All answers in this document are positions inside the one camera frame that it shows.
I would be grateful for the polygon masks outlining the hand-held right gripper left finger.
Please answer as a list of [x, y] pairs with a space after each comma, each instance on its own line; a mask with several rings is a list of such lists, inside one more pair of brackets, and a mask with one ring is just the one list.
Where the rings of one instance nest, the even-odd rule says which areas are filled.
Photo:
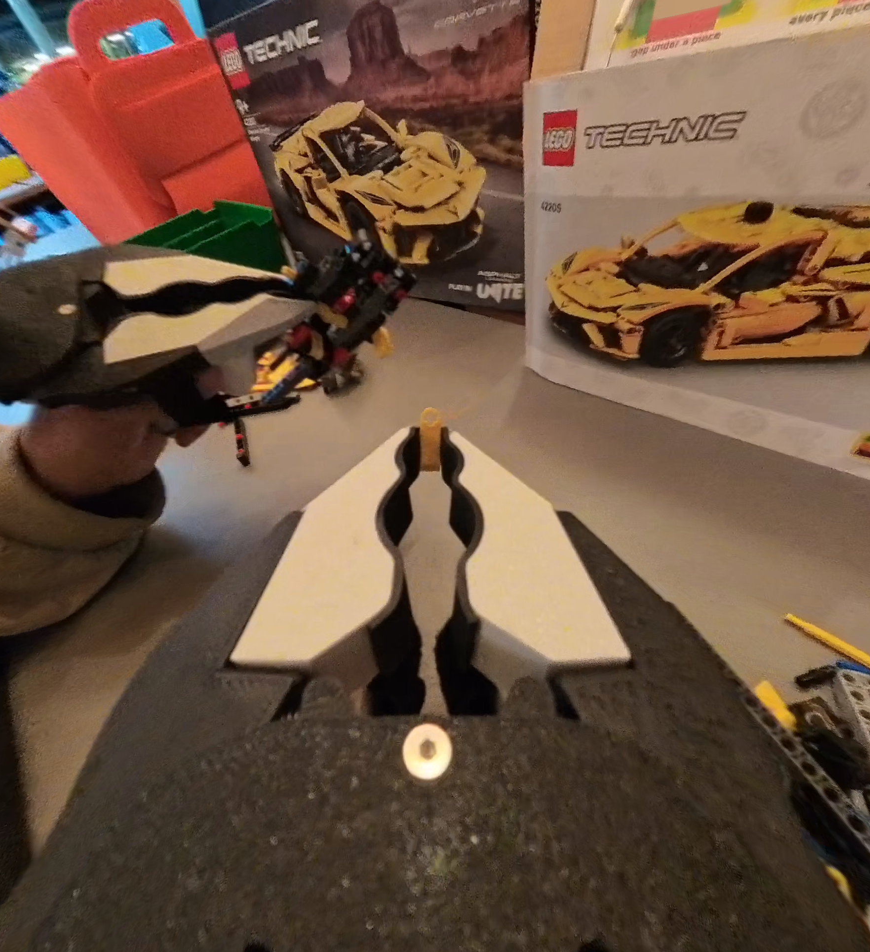
[[420, 472], [417, 428], [397, 431], [301, 512], [232, 649], [250, 671], [334, 679], [374, 715], [421, 709], [421, 636], [401, 543]]

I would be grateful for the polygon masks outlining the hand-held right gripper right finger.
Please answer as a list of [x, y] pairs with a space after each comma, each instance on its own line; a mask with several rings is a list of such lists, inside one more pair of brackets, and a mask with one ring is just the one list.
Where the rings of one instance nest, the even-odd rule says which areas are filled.
[[522, 679], [627, 667], [631, 650], [555, 506], [462, 435], [441, 434], [464, 551], [436, 642], [450, 713], [495, 713]]

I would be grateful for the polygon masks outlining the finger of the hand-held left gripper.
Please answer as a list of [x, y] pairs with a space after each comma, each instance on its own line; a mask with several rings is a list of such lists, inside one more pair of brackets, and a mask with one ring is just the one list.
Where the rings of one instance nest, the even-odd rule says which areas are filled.
[[296, 297], [278, 273], [194, 255], [111, 260], [100, 292], [115, 300], [248, 300], [258, 294]]
[[225, 393], [240, 396], [255, 382], [255, 349], [280, 338], [311, 309], [309, 302], [261, 293], [181, 316], [139, 313], [108, 333], [103, 360], [125, 368], [149, 358], [174, 361], [196, 354], [220, 370]]

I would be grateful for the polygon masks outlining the black grey brick chassis assembly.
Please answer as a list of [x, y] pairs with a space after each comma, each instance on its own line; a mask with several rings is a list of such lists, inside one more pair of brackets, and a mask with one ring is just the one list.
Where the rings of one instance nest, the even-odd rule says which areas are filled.
[[416, 284], [412, 270], [367, 240], [300, 267], [296, 286], [308, 296], [310, 309], [286, 334], [286, 374], [267, 399], [283, 399], [307, 380], [327, 394], [359, 382], [357, 352], [366, 344], [381, 356], [392, 352], [386, 324]]

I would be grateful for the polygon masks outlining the small yellow connector piece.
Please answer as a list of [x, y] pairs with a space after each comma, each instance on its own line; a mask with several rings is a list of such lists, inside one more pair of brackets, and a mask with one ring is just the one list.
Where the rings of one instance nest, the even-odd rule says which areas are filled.
[[441, 442], [445, 418], [437, 408], [424, 409], [418, 420], [419, 470], [441, 471]]

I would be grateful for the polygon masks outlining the pile of brick pieces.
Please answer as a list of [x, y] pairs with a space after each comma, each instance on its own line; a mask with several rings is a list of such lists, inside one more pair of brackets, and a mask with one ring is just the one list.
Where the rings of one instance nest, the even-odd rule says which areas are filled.
[[767, 682], [746, 704], [781, 751], [805, 839], [870, 933], [870, 654], [787, 613], [835, 660], [800, 673], [791, 703]]

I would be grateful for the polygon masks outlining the person's left forearm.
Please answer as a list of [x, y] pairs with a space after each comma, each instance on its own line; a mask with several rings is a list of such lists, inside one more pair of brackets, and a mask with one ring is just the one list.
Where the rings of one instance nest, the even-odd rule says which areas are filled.
[[120, 572], [163, 514], [158, 470], [72, 504], [35, 481], [20, 427], [0, 425], [0, 638], [56, 625]]

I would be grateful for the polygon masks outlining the person's left hand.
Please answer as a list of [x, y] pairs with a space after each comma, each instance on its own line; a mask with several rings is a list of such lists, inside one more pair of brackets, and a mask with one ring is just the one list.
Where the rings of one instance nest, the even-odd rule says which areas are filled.
[[37, 408], [18, 443], [35, 480], [73, 501], [142, 481], [167, 446], [192, 446], [208, 429], [180, 426], [151, 401], [106, 410]]

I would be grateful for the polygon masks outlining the green plastic storage box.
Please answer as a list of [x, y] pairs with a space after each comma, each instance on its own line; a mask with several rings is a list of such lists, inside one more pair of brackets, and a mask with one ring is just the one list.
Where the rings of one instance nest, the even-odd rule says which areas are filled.
[[273, 210], [235, 201], [217, 201], [208, 211], [192, 209], [124, 244], [181, 251], [271, 272], [291, 267], [291, 253]]

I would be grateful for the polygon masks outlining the red plastic storage box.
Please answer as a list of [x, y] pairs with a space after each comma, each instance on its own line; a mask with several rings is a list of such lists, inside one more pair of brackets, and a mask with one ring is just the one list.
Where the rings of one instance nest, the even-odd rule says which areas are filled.
[[0, 135], [104, 244], [220, 200], [270, 206], [211, 46], [170, 1], [83, 1]]

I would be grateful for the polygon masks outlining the dark toy car set box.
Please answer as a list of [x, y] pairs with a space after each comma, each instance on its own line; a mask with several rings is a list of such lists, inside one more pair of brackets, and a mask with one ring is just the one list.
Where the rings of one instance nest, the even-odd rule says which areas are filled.
[[420, 298], [524, 313], [532, 2], [200, 6], [296, 259], [363, 237]]

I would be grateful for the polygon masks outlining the white car instruction booklet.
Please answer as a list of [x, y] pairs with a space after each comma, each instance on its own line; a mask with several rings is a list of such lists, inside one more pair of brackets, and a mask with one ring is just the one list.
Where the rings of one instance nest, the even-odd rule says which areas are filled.
[[870, 25], [531, 83], [526, 358], [870, 481]]

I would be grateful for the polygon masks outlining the white sheet with colourful print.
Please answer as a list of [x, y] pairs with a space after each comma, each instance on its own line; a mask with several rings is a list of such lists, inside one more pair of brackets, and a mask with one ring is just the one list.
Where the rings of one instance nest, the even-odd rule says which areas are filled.
[[582, 70], [870, 26], [870, 1], [603, 1]]

